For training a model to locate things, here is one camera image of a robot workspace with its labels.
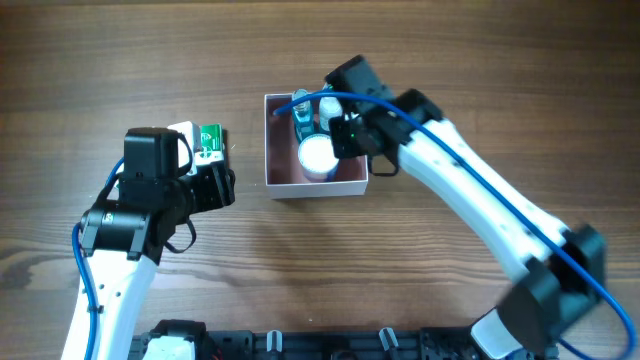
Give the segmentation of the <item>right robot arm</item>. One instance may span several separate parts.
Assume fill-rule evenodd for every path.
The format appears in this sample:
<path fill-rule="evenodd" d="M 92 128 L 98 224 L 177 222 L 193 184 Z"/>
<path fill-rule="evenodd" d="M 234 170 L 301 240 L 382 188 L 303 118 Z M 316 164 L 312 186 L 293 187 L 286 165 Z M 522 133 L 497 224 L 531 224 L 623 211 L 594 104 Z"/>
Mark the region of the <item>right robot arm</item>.
<path fill-rule="evenodd" d="M 434 191 L 480 237 L 512 281 L 471 327 L 484 356 L 542 354 L 586 315 L 600 295 L 552 250 L 558 246 L 593 279 L 605 280 L 606 243 L 592 227 L 573 231 L 533 205 L 462 139 L 441 109 L 410 89 L 395 95 L 358 55 L 330 72 L 344 120 L 330 133 L 339 158 L 383 155 Z"/>

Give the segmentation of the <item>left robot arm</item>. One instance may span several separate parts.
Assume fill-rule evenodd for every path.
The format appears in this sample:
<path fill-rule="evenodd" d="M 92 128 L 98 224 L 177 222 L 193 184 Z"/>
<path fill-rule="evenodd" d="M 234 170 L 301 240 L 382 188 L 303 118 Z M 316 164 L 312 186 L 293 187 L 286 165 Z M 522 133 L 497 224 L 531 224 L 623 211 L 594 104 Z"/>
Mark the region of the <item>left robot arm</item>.
<path fill-rule="evenodd" d="M 125 359 L 142 303 L 177 227 L 235 200 L 227 132 L 192 122 L 131 128 L 123 156 L 72 230 L 80 284 L 62 356 Z"/>

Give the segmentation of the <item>green soap box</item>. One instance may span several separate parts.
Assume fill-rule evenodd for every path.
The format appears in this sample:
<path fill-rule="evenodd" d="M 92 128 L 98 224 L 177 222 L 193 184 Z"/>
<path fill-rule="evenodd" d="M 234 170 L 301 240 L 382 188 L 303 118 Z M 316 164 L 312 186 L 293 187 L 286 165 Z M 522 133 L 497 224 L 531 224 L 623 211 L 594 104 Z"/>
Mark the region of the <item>green soap box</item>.
<path fill-rule="evenodd" d="M 200 149 L 195 152 L 195 163 L 204 166 L 225 160 L 224 131 L 220 124 L 200 127 Z"/>

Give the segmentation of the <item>blue jar white lid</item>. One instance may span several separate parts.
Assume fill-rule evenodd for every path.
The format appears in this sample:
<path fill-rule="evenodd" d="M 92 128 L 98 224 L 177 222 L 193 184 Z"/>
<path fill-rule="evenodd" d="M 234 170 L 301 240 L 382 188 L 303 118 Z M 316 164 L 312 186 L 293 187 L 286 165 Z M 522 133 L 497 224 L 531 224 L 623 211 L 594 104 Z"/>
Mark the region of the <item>blue jar white lid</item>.
<path fill-rule="evenodd" d="M 310 182 L 332 181 L 339 164 L 331 138 L 325 134 L 305 138 L 299 145 L 298 160 L 304 177 Z"/>

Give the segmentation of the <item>blue mouthwash bottle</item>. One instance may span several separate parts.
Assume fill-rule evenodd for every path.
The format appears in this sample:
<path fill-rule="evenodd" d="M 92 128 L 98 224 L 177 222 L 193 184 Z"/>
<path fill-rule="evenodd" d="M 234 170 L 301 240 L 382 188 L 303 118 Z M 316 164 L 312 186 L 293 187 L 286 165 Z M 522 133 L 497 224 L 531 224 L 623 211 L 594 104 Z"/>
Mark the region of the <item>blue mouthwash bottle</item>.
<path fill-rule="evenodd" d="M 300 102 L 291 109 L 295 135 L 298 143 L 316 133 L 314 110 L 310 101 Z"/>

